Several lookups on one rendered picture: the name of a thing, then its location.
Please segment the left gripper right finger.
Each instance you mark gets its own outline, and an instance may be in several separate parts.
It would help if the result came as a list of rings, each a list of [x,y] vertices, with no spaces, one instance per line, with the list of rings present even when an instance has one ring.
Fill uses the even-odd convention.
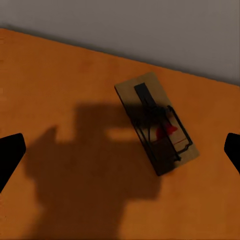
[[[240,173],[240,135],[228,133],[224,151]]]

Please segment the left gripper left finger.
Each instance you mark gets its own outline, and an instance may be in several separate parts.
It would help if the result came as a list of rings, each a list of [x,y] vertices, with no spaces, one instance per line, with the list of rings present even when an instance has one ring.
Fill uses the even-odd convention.
[[[26,152],[21,133],[0,138],[0,193]]]

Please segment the mousetrap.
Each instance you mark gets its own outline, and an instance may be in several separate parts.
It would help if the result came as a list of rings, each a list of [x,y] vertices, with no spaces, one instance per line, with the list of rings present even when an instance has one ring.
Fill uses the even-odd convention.
[[[114,88],[158,177],[201,156],[154,70]]]

